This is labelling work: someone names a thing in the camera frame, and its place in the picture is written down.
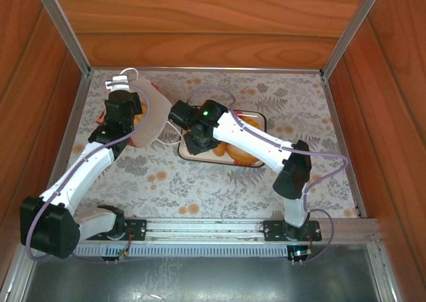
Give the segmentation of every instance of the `ventilation grille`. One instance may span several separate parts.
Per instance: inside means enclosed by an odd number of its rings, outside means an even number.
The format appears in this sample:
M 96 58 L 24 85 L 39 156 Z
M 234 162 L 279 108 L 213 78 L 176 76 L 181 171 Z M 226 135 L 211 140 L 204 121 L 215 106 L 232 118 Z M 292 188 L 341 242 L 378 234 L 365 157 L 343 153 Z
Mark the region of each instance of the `ventilation grille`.
M 75 254 L 115 257 L 123 245 L 80 244 Z M 144 245 L 130 247 L 130 257 L 287 257 L 286 245 Z

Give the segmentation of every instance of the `metal floor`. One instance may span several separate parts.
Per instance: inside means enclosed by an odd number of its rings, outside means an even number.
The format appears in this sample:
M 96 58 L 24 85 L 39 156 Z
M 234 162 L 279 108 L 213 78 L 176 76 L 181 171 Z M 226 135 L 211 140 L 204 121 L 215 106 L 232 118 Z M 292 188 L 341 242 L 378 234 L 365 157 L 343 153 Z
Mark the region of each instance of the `metal floor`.
M 158 257 L 120 265 L 49 259 L 24 301 L 378 301 L 364 245 L 335 245 L 315 263 L 282 258 Z

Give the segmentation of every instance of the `wire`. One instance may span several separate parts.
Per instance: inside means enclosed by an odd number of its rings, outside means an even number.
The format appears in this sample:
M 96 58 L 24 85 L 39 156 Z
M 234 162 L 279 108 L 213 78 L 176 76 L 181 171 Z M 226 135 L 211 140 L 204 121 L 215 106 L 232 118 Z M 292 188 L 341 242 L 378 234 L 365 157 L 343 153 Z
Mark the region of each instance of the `wire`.
M 122 259 L 122 260 L 114 260 L 114 261 L 95 261 L 95 260 L 91 260 L 91 259 L 85 259 L 83 257 L 80 257 L 79 255 L 76 255 L 75 253 L 71 254 L 72 257 L 74 257 L 75 259 L 78 259 L 80 261 L 84 261 L 86 263 L 90 263 L 90 264 L 118 264 L 118 263 L 126 263 L 126 262 L 137 262 L 137 261 L 142 261 L 142 260 L 146 260 L 149 259 L 149 257 L 139 257 L 139 258 L 131 258 L 131 259 Z
M 333 241 L 333 238 L 334 238 L 334 222 L 333 222 L 333 218 L 330 216 L 330 214 L 328 212 L 326 212 L 325 210 L 322 210 L 322 209 L 312 209 L 311 212 L 322 212 L 323 214 L 325 214 L 328 217 L 328 219 L 330 220 L 330 224 L 331 224 L 331 234 L 330 234 L 330 238 L 328 239 L 328 242 L 327 242 L 327 245 L 325 246 L 325 248 L 323 248 L 321 250 L 321 252 L 319 252 L 315 257 L 312 257 L 310 259 L 307 259 L 307 260 L 301 262 L 300 264 L 302 264 L 302 265 L 310 263 L 312 261 L 315 261 L 320 256 L 322 256 L 327 251 L 327 249 L 330 247 L 331 242 Z
M 191 92 L 191 94 L 189 95 L 188 99 L 186 100 L 186 103 L 188 103 L 189 100 L 197 92 L 199 92 L 201 90 L 206 90 L 206 89 L 218 89 L 218 90 L 221 90 L 223 92 L 228 93 L 231 96 L 231 98 L 232 98 L 232 104 L 230 105 L 229 109 L 230 109 L 232 118 L 234 118 L 234 120 L 237 122 L 238 126 L 240 126 L 240 128 L 242 130 L 245 130 L 246 132 L 250 133 L 252 136 L 255 136 L 256 138 L 259 138 L 260 140 L 262 140 L 264 142 L 267 142 L 268 144 L 271 144 L 272 146 L 274 146 L 276 148 L 279 148 L 280 150 L 285 150 L 285 151 L 288 151 L 288 152 L 294 152 L 296 154 L 303 154 L 303 155 L 307 155 L 307 156 L 321 156 L 323 158 L 339 158 L 339 159 L 343 160 L 343 165 L 340 168 L 338 168 L 337 170 L 334 170 L 333 172 L 330 172 L 329 174 L 326 174 L 324 177 L 316 180 L 315 182 L 312 182 L 309 186 L 305 186 L 303 188 L 303 191 L 302 191 L 303 197 L 304 197 L 304 199 L 303 199 L 304 210 L 306 212 L 322 212 L 322 213 L 324 213 L 329 218 L 330 224 L 331 224 L 331 235 L 330 235 L 330 239 L 329 239 L 327 245 L 325 246 L 325 248 L 319 254 L 317 254 L 315 257 L 306 260 L 304 263 L 311 262 L 311 261 L 317 259 L 318 257 L 320 257 L 321 255 L 323 255 L 324 252 L 330 247 L 331 242 L 333 241 L 333 237 L 334 237 L 334 222 L 333 222 L 333 218 L 328 214 L 328 212 L 326 212 L 323 209 L 312 209 L 312 210 L 308 210 L 308 207 L 307 207 L 308 192 L 314 186 L 316 186 L 317 184 L 319 184 L 319 183 L 323 182 L 324 180 L 326 180 L 328 178 L 331 178 L 332 176 L 334 176 L 334 175 L 336 175 L 336 174 L 344 171 L 347 168 L 347 166 L 349 165 L 349 159 L 347 157 L 345 157 L 344 155 L 342 155 L 342 154 L 329 154 L 329 153 L 325 153 L 325 152 L 312 152 L 312 151 L 304 151 L 304 150 L 297 150 L 297 149 L 293 149 L 293 148 L 288 148 L 288 147 L 282 146 L 281 144 L 279 144 L 277 142 L 274 142 L 274 141 L 272 141 L 272 140 L 270 140 L 268 138 L 265 138 L 265 137 L 259 135 L 258 133 L 250 130 L 245 125 L 246 122 L 244 122 L 242 119 L 240 119 L 236 115 L 236 113 L 235 113 L 235 111 L 233 109 L 233 107 L 235 105 L 235 102 L 236 102 L 235 96 L 228 89 L 226 89 L 224 87 L 221 87 L 221 86 L 201 86 L 201 87 L 198 87 L 197 89 L 195 89 L 195 90 L 193 90 Z
M 328 178 L 330 178 L 330 177 L 332 177 L 332 176 L 334 176 L 334 175 L 336 175 L 336 174 L 338 174 L 338 173 L 340 173 L 340 172 L 342 172 L 343 170 L 345 170 L 346 169 L 346 167 L 349 165 L 349 159 L 347 158 L 347 157 L 345 157 L 344 155 L 342 155 L 342 154 L 329 154 L 329 153 L 325 153 L 325 152 L 312 152 L 312 151 L 304 151 L 304 150 L 297 150 L 297 149 L 293 149 L 293 148 L 288 148 L 288 147 L 285 147 L 285 146 L 282 146 L 281 144 L 279 144 L 279 143 L 277 143 L 277 142 L 274 142 L 274 141 L 272 141 L 272 140 L 270 140 L 270 139 L 268 139 L 268 138 L 265 138 L 265 137 L 263 137 L 263 136 L 261 136 L 261 135 L 259 135 L 258 133 L 256 133 L 256 132 L 254 132 L 254 131 L 252 131 L 252 130 L 250 130 L 245 124 L 246 124 L 246 122 L 244 122 L 242 119 L 240 119 L 237 115 L 236 115 L 236 113 L 235 113 L 235 111 L 234 111 L 234 109 L 233 109 L 233 107 L 234 107 L 234 105 L 235 105 L 235 102 L 236 102 L 236 99 L 235 99 L 235 96 L 228 90 L 228 89 L 226 89 L 226 88 L 224 88 L 224 87 L 221 87 L 221 86 L 215 86 L 215 85 L 213 85 L 213 86 L 201 86 L 201 87 L 198 87 L 197 89 L 195 89 L 195 90 L 193 90 L 191 93 L 190 93 L 190 95 L 189 95 L 189 97 L 188 97 L 188 99 L 186 100 L 186 103 L 188 103 L 189 102 L 189 100 L 197 93 L 197 92 L 199 92 L 199 91 L 201 91 L 201 90 L 206 90 L 206 89 L 218 89 L 218 90 L 221 90 L 221 91 L 223 91 L 223 92 L 226 92 L 227 94 L 229 94 L 230 96 L 231 96 L 231 98 L 232 98 L 232 104 L 230 105 L 230 107 L 229 107 L 229 109 L 230 109 L 230 112 L 231 112 L 231 115 L 232 115 L 232 117 L 234 118 L 234 120 L 237 122 L 237 124 L 240 126 L 240 128 L 242 129 L 242 130 L 245 130 L 246 132 L 248 132 L 248 133 L 250 133 L 252 136 L 255 136 L 256 138 L 259 138 L 260 140 L 262 140 L 262 141 L 264 141 L 264 142 L 267 142 L 268 144 L 271 144 L 272 146 L 274 146 L 274 147 L 276 147 L 276 148 L 279 148 L 280 150 L 285 150 L 285 151 L 288 151 L 288 152 L 294 152 L 294 153 L 296 153 L 296 154 L 304 154 L 304 155 L 307 155 L 307 156 L 321 156 L 321 157 L 323 157 L 323 158 L 340 158 L 340 159 L 342 159 L 343 160 L 343 165 L 340 167 L 340 168 L 338 168 L 337 170 L 334 170 L 333 172 L 330 172 L 329 174 L 326 174 L 324 177 L 322 177 L 322 178 L 320 178 L 320 179 L 318 179 L 318 180 L 316 180 L 315 182 L 313 182 L 313 183 L 311 183 L 309 186 L 307 186 L 306 187 L 306 190 L 305 190 L 305 194 L 307 194 L 308 192 L 309 192 L 309 190 L 310 189 L 312 189 L 314 186 L 316 186 L 317 184 L 319 184 L 319 183 L 321 183 L 321 182 L 323 182 L 324 180 L 326 180 L 326 179 L 328 179 Z
M 124 256 L 128 254 L 128 251 L 130 250 L 130 245 L 132 244 L 132 240 L 133 240 L 132 231 L 130 229 L 127 229 L 126 231 L 128 233 L 128 242 L 126 247 L 123 249 Z
M 122 75 L 126 71 L 134 71 L 136 73 L 136 80 L 139 79 L 139 72 L 136 68 L 133 68 L 133 67 L 125 68 L 120 72 L 120 75 Z
M 311 252 L 312 252 L 312 250 L 314 249 L 314 244 L 312 243 L 312 237 L 311 237 L 311 235 L 309 234 L 309 249 L 311 250 Z
M 112 146 L 113 144 L 116 144 L 118 142 L 122 142 L 123 140 L 126 140 L 128 138 L 130 138 L 131 136 L 133 136 L 133 134 L 137 133 L 145 124 L 146 120 L 148 119 L 148 115 L 150 112 L 150 105 L 149 105 L 149 99 L 147 97 L 147 95 L 145 94 L 145 92 L 139 88 L 138 86 L 136 86 L 135 84 L 132 84 L 131 82 L 114 82 L 111 85 L 118 85 L 118 84 L 125 84 L 128 86 L 133 87 L 134 89 L 136 89 L 137 91 L 139 91 L 139 93 L 141 93 L 141 95 L 143 95 L 143 97 L 146 100 L 146 116 L 144 117 L 143 121 L 130 133 L 127 134 L 126 136 L 123 136 L 119 139 L 113 140 L 107 144 L 103 144 L 102 146 L 99 146 L 98 148 L 94 149 L 92 152 L 89 152 L 84 158 L 82 158 L 79 162 L 77 162 L 77 164 L 73 167 L 73 169 L 71 169 L 71 171 L 69 172 L 69 174 L 65 177 L 65 179 L 61 182 L 61 184 L 58 186 L 58 188 L 56 189 L 56 191 L 53 193 L 53 195 L 41 206 L 40 210 L 37 212 L 37 214 L 34 217 L 33 222 L 31 223 L 29 230 L 28 230 L 28 234 L 27 234 L 27 239 L 25 241 L 25 251 L 27 252 L 28 257 L 33 260 L 33 261 L 40 261 L 42 259 L 45 259 L 46 257 L 49 256 L 49 254 L 43 255 L 41 257 L 35 257 L 33 255 L 33 253 L 31 252 L 31 238 L 33 237 L 33 233 L 35 230 L 35 227 L 37 225 L 37 223 L 39 222 L 41 216 L 43 215 L 43 213 L 46 211 L 47 207 L 49 206 L 49 204 L 51 204 L 51 202 L 53 201 L 53 199 L 55 199 L 57 196 L 59 196 L 61 194 L 62 189 L 67 185 L 67 183 L 69 182 L 69 180 L 74 176 L 74 174 L 77 172 L 77 170 L 94 154 L 96 154 L 99 150 L 102 150 L 104 148 L 108 148 L 110 146 Z
M 175 129 L 175 131 L 177 131 L 177 133 L 179 134 L 180 138 L 184 138 L 183 135 L 180 133 L 179 129 L 177 129 L 170 121 L 167 120 L 166 123 L 169 124 L 169 125 L 171 125 L 171 127 L 173 127 L 173 129 Z M 165 144 L 166 146 L 173 146 L 175 144 L 179 144 L 180 143 L 180 139 L 179 139 L 179 141 L 172 142 L 172 143 L 167 143 L 167 142 L 161 141 L 160 139 L 157 139 L 157 138 L 155 138 L 155 140 L 157 140 L 158 142 L 161 142 L 162 144 Z

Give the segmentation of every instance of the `white cable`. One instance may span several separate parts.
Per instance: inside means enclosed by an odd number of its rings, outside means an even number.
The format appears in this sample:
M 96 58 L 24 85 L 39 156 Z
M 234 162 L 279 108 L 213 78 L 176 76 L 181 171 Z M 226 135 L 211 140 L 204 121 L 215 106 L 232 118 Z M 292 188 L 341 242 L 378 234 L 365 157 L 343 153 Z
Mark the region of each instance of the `white cable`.
M 179 140 L 179 141 L 176 141 L 176 142 L 172 142 L 172 143 L 170 143 L 170 144 L 168 144 L 167 142 L 163 142 L 163 141 L 161 141 L 160 139 L 157 139 L 157 138 L 155 138 L 155 140 L 157 140 L 158 142 L 160 142 L 160 143 L 162 143 L 162 144 L 165 144 L 166 146 L 173 146 L 173 145 L 175 145 L 175 144 L 180 143 L 180 140 Z
M 133 68 L 133 67 L 125 68 L 120 72 L 120 75 L 122 75 L 126 71 L 134 71 L 136 73 L 136 80 L 139 79 L 139 72 L 136 68 Z
M 180 133 L 179 129 L 177 129 L 170 121 L 167 120 L 166 123 L 169 124 L 169 125 L 171 125 L 171 127 L 173 127 L 173 129 L 175 129 L 175 131 L 177 131 L 177 133 L 179 134 L 179 136 L 181 138 L 183 138 L 183 135 Z M 169 143 L 163 142 L 163 141 L 161 141 L 160 139 L 157 139 L 157 138 L 155 138 L 155 140 L 157 140 L 158 142 L 160 142 L 162 144 L 165 144 L 166 146 L 173 146 L 173 145 L 178 144 L 180 142 L 180 140 L 179 140 L 179 141 L 176 141 L 176 142 L 171 142 L 169 144 Z

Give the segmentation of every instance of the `floral tablecloth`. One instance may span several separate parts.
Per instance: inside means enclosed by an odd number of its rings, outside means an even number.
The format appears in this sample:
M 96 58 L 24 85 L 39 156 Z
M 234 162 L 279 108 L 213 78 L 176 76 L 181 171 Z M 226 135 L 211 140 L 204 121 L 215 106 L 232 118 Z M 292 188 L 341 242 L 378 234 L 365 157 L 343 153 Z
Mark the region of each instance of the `floral tablecloth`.
M 119 71 L 94 71 L 75 138 L 72 164 L 81 153 L 108 95 L 105 80 Z M 141 71 L 174 104 L 203 84 L 218 84 L 237 98 L 236 108 L 261 112 L 268 133 L 284 140 L 306 141 L 311 150 L 339 152 L 319 75 L 273 73 L 219 73 L 195 71 Z M 130 79 L 134 74 L 129 72 Z M 225 93 L 207 90 L 193 98 L 201 104 L 211 98 L 225 105 Z M 160 139 L 174 142 L 177 133 L 166 126 Z M 78 211 L 99 204 L 145 218 L 281 218 L 282 198 L 272 189 L 276 173 L 268 167 L 245 168 L 183 160 L 177 146 L 159 142 L 147 148 L 127 147 L 118 160 L 92 185 Z M 312 158 L 311 180 L 341 165 L 339 160 Z M 335 218 L 356 217 L 345 174 L 321 183 L 308 199 L 309 208 L 322 208 Z

